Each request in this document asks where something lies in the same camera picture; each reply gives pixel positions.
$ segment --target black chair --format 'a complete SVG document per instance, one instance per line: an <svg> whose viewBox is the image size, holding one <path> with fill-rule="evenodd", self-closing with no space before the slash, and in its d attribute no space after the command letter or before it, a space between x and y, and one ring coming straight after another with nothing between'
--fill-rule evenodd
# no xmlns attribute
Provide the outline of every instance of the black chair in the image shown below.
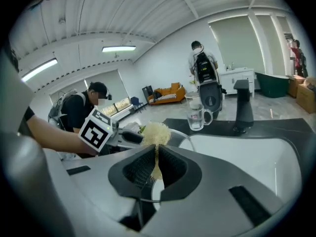
<svg viewBox="0 0 316 237"><path fill-rule="evenodd" d="M139 110L140 113L142 113L141 108L144 107L146 109L144 103L140 103L137 97L132 97L130 101L132 105L134 106L135 111Z"/></svg>

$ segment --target cardboard box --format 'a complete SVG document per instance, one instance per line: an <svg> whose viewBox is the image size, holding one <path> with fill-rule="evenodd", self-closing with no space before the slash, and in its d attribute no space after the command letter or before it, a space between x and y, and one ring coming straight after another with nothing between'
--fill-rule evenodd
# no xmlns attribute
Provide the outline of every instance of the cardboard box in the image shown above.
<svg viewBox="0 0 316 237"><path fill-rule="evenodd" d="M289 78L289 85L288 85L288 90L287 93L292 96L292 97L296 97L297 95L297 86L299 84L302 84L305 81L304 77L300 77L300 76L287 76Z"/></svg>
<svg viewBox="0 0 316 237"><path fill-rule="evenodd" d="M296 103L308 113L316 112L315 94L303 84L300 84L297 87Z"/></svg>

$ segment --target window blind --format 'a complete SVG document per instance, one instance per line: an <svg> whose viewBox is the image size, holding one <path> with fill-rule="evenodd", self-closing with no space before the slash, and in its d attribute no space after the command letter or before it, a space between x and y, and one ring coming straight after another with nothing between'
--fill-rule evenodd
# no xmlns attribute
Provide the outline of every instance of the window blind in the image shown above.
<svg viewBox="0 0 316 237"><path fill-rule="evenodd" d="M277 16L277 19L279 20L281 26L282 26L282 30L284 33L291 33L291 29L288 25L288 22L286 20L286 17L281 17L281 16Z"/></svg>
<svg viewBox="0 0 316 237"><path fill-rule="evenodd" d="M265 73L257 36L248 16L228 18L210 23L222 53L225 67L248 67Z"/></svg>
<svg viewBox="0 0 316 237"><path fill-rule="evenodd" d="M272 59L273 74L277 76L284 76L285 66L283 60L283 53L281 49L281 43L277 36L277 30L273 24L271 16L258 15L257 18L263 28L263 31L268 41Z"/></svg>

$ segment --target gray floor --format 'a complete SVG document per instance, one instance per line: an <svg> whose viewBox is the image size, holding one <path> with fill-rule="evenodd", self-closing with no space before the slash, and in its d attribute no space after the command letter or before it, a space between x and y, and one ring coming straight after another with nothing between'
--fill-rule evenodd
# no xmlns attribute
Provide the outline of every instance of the gray floor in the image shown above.
<svg viewBox="0 0 316 237"><path fill-rule="evenodd" d="M316 131L316 113L308 114L290 96L281 98L268 98L260 93L256 93L251 98L251 106L255 120L271 119L296 119L304 118L310 127ZM149 121L163 122L166 118L186 119L186 101L182 104L165 104L156 106L146 106L142 113L137 112L120 122L120 127L124 127L130 122L137 122L146 125ZM237 96L226 96L223 102L223 110L219 113L217 120L235 120L237 110Z"/></svg>

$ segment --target hand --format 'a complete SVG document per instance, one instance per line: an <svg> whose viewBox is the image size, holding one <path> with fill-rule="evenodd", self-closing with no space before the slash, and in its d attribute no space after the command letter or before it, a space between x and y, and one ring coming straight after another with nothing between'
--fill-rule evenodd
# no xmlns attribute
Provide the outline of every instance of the hand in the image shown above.
<svg viewBox="0 0 316 237"><path fill-rule="evenodd" d="M88 154L91 156L97 156L99 153L95 151L92 147L90 147L88 144L85 144L82 140L81 141L81 148L82 148L82 154Z"/></svg>

